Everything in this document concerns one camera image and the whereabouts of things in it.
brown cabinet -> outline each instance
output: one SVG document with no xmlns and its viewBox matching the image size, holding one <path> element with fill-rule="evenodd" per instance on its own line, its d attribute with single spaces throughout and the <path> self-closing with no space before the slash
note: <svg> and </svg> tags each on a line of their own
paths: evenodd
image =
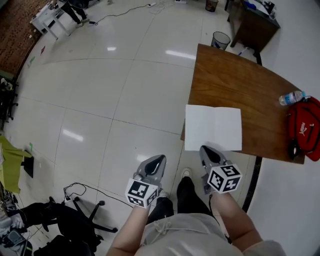
<svg viewBox="0 0 320 256">
<path fill-rule="evenodd" d="M 261 52 L 280 28 L 276 19 L 272 20 L 262 11 L 248 8 L 244 0 L 230 2 L 228 21 L 232 30 L 231 47 L 237 42 Z"/>
</svg>

brick wall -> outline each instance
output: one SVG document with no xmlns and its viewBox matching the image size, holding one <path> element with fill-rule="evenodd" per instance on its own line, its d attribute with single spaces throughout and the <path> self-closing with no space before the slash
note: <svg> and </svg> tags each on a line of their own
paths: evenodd
<svg viewBox="0 0 320 256">
<path fill-rule="evenodd" d="M 0 9 L 0 70 L 18 75 L 41 34 L 34 32 L 32 17 L 49 0 L 8 0 Z"/>
</svg>

white tile floor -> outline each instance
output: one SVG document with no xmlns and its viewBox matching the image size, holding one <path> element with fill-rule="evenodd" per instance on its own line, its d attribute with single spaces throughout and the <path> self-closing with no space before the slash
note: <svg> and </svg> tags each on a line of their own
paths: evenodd
<svg viewBox="0 0 320 256">
<path fill-rule="evenodd" d="M 102 0 L 86 11 L 91 20 L 98 21 L 152 2 L 114 0 L 107 5 Z M 30 149 L 30 143 L 33 145 L 34 178 L 21 171 L 20 206 L 46 202 L 49 196 L 61 202 L 63 188 L 74 182 L 126 201 L 128 178 L 141 161 L 158 154 L 167 157 L 162 185 L 174 203 L 186 166 L 194 169 L 196 191 L 207 203 L 208 196 L 201 188 L 200 177 L 205 172 L 199 154 L 184 151 L 180 134 L 198 43 L 210 45 L 214 31 L 231 36 L 224 4 L 220 1 L 210 13 L 205 11 L 203 0 L 189 0 L 186 5 L 166 0 L 161 12 L 158 5 L 140 8 L 79 29 L 68 15 L 62 15 L 60 21 L 72 34 L 68 37 L 54 25 L 59 39 L 46 34 L 38 41 L 19 77 L 14 120 L 5 126 L 5 135 L 14 146 Z M 227 51 L 237 54 L 242 49 L 237 44 Z M 246 51 L 242 56 L 254 61 L 251 54 Z M 35 59 L 28 67 L 32 57 Z M 255 157 L 225 154 L 244 174 L 240 188 L 232 193 L 242 205 Z M 68 193 L 83 191 L 75 185 Z M 96 202 L 105 201 L 95 218 L 103 226 L 121 228 L 131 211 L 92 189 L 81 199 L 86 214 Z M 59 234 L 56 225 L 50 226 L 49 232 L 33 227 L 31 234 L 38 229 L 31 239 L 35 249 Z M 104 256 L 115 235 L 97 233 L 104 241 L 96 255 Z"/>
</svg>

red bag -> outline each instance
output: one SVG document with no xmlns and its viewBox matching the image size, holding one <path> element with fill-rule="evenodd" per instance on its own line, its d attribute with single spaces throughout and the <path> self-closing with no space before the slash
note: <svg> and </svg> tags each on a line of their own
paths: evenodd
<svg viewBox="0 0 320 256">
<path fill-rule="evenodd" d="M 320 102 L 304 98 L 290 106 L 288 133 L 291 138 L 289 155 L 293 159 L 300 153 L 313 161 L 320 159 Z"/>
</svg>

white wall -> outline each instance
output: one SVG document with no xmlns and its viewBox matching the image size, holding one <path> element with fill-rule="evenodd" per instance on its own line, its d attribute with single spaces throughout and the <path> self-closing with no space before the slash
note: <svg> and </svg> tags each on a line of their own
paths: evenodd
<svg viewBox="0 0 320 256">
<path fill-rule="evenodd" d="M 320 7 L 317 0 L 277 0 L 281 29 L 261 53 L 264 67 L 320 100 Z M 320 246 L 320 161 L 263 159 L 248 214 L 264 239 L 288 256 Z"/>
</svg>

